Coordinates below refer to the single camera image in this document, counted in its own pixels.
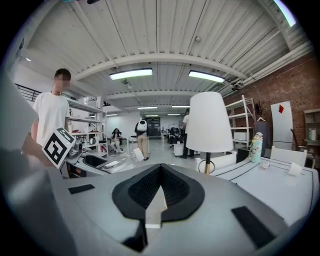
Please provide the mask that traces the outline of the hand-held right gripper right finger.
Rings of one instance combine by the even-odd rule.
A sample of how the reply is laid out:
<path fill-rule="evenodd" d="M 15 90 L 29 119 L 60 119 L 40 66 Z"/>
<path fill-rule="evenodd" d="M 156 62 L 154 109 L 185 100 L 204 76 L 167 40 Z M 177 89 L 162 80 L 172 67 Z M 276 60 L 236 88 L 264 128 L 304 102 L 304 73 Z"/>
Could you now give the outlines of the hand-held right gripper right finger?
<path fill-rule="evenodd" d="M 247 207 L 275 236 L 287 228 L 284 219 L 235 183 L 181 166 L 173 169 L 196 180 L 204 201 L 188 219 L 166 222 L 149 243 L 150 256 L 242 256 L 256 247 L 232 213 Z"/>

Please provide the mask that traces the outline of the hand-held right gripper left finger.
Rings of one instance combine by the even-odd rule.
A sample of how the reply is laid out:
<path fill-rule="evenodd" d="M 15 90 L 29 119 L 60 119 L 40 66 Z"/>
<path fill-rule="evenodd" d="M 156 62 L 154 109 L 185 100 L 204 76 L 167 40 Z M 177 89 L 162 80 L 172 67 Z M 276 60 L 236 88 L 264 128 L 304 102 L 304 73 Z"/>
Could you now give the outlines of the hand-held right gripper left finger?
<path fill-rule="evenodd" d="M 120 182 L 149 168 L 148 165 L 113 174 L 64 179 L 48 170 L 54 198 L 75 243 L 76 256 L 163 256 L 159 237 L 141 253 L 124 245 L 136 234 L 139 221 L 126 218 L 112 199 Z"/>

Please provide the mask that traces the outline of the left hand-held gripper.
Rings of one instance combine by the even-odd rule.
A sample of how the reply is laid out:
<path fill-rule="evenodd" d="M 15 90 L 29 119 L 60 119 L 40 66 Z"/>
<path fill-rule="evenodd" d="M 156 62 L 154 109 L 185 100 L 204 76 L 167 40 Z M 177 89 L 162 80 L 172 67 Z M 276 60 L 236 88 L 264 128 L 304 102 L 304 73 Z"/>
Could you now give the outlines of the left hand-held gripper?
<path fill-rule="evenodd" d="M 104 168 L 108 163 L 107 159 L 83 152 L 83 144 L 63 127 L 54 130 L 44 143 L 42 151 L 59 170 L 66 162 L 74 175 L 111 174 L 110 170 Z"/>

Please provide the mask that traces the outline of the white paper cup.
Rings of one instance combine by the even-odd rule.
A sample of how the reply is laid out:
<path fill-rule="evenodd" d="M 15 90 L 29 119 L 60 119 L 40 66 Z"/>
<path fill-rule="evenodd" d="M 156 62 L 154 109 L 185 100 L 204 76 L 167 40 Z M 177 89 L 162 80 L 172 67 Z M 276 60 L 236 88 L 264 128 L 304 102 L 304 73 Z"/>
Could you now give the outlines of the white paper cup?
<path fill-rule="evenodd" d="M 292 162 L 288 170 L 288 174 L 291 176 L 299 176 L 302 173 L 303 167 L 297 163 Z"/>

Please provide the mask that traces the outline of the person's left forearm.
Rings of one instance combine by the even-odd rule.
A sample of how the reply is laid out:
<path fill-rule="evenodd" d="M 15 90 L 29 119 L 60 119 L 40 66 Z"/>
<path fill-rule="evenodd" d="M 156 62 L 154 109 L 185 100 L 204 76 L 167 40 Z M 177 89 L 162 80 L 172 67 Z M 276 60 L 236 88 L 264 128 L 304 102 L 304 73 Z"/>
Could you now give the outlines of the person's left forearm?
<path fill-rule="evenodd" d="M 21 151 L 26 155 L 36 158 L 38 162 L 41 162 L 46 167 L 54 167 L 54 165 L 42 151 L 42 146 L 36 143 L 30 132 L 27 133 Z"/>

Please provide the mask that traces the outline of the white work table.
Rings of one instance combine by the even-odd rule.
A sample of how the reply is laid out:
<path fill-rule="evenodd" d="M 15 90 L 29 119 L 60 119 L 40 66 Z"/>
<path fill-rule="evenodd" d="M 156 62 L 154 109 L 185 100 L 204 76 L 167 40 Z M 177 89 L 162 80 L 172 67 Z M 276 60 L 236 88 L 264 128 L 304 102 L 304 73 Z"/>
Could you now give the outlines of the white work table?
<path fill-rule="evenodd" d="M 280 216 L 288 225 L 309 216 L 320 196 L 319 175 L 315 169 L 304 167 L 299 176 L 289 175 L 290 164 L 264 158 L 267 170 L 260 163 L 248 160 L 201 174 L 176 164 L 170 167 L 197 180 L 204 189 L 205 210 L 246 205 L 245 196 L 257 199 Z"/>

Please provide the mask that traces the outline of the white metal shelving rack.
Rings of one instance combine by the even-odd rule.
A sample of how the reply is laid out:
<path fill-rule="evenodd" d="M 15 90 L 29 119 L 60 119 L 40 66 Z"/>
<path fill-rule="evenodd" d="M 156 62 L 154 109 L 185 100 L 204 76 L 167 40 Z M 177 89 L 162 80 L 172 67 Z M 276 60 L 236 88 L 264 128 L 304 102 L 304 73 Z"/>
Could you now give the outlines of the white metal shelving rack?
<path fill-rule="evenodd" d="M 103 98 L 84 97 L 80 100 L 66 99 L 69 104 L 68 129 L 82 143 L 84 151 L 98 157 L 108 156 L 107 113 L 103 110 Z M 89 144 L 89 138 L 95 137 L 96 143 Z"/>
<path fill-rule="evenodd" d="M 250 146 L 253 136 L 253 126 L 256 121 L 253 99 L 242 95 L 239 100 L 229 103 L 225 107 L 229 118 L 233 143 L 246 147 Z M 248 140 L 235 140 L 234 132 L 247 132 Z"/>

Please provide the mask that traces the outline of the black storage crate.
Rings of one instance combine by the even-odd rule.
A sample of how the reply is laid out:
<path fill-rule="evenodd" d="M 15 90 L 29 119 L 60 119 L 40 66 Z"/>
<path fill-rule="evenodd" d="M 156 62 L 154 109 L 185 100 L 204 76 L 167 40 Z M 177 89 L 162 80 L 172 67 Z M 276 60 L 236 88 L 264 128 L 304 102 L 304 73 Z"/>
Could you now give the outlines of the black storage crate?
<path fill-rule="evenodd" d="M 250 148 L 245 146 L 245 147 L 240 147 L 237 149 L 237 154 L 236 154 L 236 163 L 242 162 L 249 156 Z"/>

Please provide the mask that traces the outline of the white round backpack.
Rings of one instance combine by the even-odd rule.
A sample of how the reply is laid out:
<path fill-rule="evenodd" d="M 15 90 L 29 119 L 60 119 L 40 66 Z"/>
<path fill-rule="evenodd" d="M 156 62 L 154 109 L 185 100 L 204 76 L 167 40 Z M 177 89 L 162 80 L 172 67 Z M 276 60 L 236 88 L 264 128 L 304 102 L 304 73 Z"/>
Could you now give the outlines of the white round backpack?
<path fill-rule="evenodd" d="M 148 123 L 146 120 L 142 119 L 138 122 L 136 130 L 141 133 L 145 133 L 148 130 Z"/>

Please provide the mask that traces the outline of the mint green patterned flask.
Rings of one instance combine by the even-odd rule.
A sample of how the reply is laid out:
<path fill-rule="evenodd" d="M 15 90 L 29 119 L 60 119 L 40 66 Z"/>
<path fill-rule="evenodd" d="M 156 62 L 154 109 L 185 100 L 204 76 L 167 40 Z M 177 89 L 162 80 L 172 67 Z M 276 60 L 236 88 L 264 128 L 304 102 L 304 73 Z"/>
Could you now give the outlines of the mint green patterned flask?
<path fill-rule="evenodd" d="M 261 132 L 257 132 L 252 141 L 250 147 L 250 160 L 253 163 L 260 163 L 261 162 L 261 153 L 263 148 L 263 134 Z"/>

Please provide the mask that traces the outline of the white wooden chair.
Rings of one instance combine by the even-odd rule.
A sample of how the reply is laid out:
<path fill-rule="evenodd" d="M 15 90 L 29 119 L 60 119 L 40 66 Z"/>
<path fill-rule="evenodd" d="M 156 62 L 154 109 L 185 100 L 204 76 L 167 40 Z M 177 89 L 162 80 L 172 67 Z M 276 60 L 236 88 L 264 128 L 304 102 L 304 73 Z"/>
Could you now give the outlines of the white wooden chair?
<path fill-rule="evenodd" d="M 280 149 L 276 148 L 275 146 L 272 146 L 270 159 L 288 164 L 295 163 L 304 167 L 307 159 L 307 150 L 293 151 L 287 149 Z"/>

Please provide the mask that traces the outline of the white shade table lamp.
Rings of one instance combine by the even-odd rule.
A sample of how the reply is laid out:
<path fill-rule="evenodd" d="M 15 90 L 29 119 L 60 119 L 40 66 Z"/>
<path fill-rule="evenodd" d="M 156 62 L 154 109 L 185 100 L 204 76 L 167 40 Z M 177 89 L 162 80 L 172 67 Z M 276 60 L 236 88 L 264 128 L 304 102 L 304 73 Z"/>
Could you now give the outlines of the white shade table lamp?
<path fill-rule="evenodd" d="M 186 147 L 205 153 L 205 174 L 216 168 L 211 161 L 212 153 L 234 148 L 226 106 L 218 92 L 201 92 L 191 97 L 187 129 Z"/>

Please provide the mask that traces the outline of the grey coat on hanger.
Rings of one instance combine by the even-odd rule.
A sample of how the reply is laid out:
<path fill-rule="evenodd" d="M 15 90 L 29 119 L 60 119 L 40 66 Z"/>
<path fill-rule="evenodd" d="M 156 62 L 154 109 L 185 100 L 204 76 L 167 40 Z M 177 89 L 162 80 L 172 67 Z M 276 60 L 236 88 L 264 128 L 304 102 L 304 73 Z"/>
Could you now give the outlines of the grey coat on hanger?
<path fill-rule="evenodd" d="M 271 144 L 271 134 L 270 134 L 270 126 L 269 123 L 263 119 L 262 117 L 259 117 L 253 125 L 253 129 L 255 133 L 262 133 L 263 135 L 263 142 L 262 142 L 262 148 L 265 149 L 267 146 Z"/>

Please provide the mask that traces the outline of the black balcony railing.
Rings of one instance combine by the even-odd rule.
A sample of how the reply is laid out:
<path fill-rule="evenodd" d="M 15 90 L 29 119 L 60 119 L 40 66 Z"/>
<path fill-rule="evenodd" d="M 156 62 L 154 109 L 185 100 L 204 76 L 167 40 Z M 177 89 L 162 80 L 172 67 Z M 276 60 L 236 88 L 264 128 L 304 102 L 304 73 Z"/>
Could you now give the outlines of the black balcony railing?
<path fill-rule="evenodd" d="M 19 84 L 15 84 L 15 85 L 26 101 L 35 102 L 37 97 L 41 94 L 40 91 L 25 87 Z"/>

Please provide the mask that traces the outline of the white refrigerator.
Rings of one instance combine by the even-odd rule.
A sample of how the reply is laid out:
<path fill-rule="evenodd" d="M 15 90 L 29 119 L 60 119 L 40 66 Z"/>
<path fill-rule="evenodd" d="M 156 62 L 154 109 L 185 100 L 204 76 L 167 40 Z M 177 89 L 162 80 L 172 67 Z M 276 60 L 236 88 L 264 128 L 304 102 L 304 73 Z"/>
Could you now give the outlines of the white refrigerator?
<path fill-rule="evenodd" d="M 293 146 L 293 117 L 290 101 L 270 106 L 272 116 L 272 145 L 277 149 L 291 150 Z"/>

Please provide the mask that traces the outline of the wooden cubby shelf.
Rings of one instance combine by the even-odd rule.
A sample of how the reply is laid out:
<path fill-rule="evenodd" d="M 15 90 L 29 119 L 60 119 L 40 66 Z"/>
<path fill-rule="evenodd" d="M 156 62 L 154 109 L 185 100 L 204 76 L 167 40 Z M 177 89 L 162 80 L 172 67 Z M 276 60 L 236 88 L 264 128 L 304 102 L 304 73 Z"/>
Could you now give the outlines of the wooden cubby shelf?
<path fill-rule="evenodd" d="M 320 147 L 320 108 L 304 111 L 305 139 L 308 146 Z M 309 140 L 309 129 L 316 129 L 316 140 Z"/>

